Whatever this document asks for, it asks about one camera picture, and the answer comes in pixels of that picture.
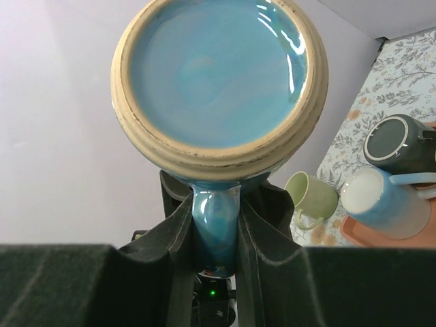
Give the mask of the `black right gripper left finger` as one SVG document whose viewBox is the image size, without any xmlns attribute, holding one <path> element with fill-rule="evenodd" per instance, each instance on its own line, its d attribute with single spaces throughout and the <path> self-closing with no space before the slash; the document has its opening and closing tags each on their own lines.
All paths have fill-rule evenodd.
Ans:
<svg viewBox="0 0 436 327">
<path fill-rule="evenodd" d="M 2 245 L 2 326 L 189 326 L 192 191 L 160 175 L 166 218 L 110 245 Z"/>
</svg>

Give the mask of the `green ceramic mug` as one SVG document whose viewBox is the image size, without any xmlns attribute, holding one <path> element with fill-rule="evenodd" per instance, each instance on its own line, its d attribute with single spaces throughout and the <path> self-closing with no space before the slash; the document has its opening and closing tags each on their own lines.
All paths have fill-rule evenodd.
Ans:
<svg viewBox="0 0 436 327">
<path fill-rule="evenodd" d="M 294 221 L 300 230 L 312 230 L 330 218 L 337 209 L 339 197 L 336 190 L 306 172 L 293 174 L 285 190 L 294 202 Z"/>
</svg>

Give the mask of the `blue butterfly mug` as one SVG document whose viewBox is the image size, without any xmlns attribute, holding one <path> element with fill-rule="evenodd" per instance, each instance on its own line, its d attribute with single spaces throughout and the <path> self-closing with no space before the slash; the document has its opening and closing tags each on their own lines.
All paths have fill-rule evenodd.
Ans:
<svg viewBox="0 0 436 327">
<path fill-rule="evenodd" d="M 240 199 L 314 130 L 328 60 L 293 1 L 151 1 L 114 52 L 112 106 L 131 143 L 193 190 L 193 259 L 235 273 Z"/>
</svg>

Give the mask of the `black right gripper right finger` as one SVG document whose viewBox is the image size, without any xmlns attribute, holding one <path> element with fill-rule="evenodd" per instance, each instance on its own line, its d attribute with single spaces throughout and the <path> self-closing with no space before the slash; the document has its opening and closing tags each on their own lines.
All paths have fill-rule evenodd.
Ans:
<svg viewBox="0 0 436 327">
<path fill-rule="evenodd" d="M 243 194 L 236 299 L 240 326 L 434 326 L 430 249 L 302 247 L 291 197 L 268 182 Z"/>
</svg>

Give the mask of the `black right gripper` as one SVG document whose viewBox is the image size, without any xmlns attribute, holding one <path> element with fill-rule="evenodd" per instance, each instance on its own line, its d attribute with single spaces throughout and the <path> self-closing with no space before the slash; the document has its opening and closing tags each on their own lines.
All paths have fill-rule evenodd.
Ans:
<svg viewBox="0 0 436 327">
<path fill-rule="evenodd" d="M 191 326 L 231 326 L 236 320 L 236 290 L 231 279 L 196 275 L 191 306 Z"/>
</svg>

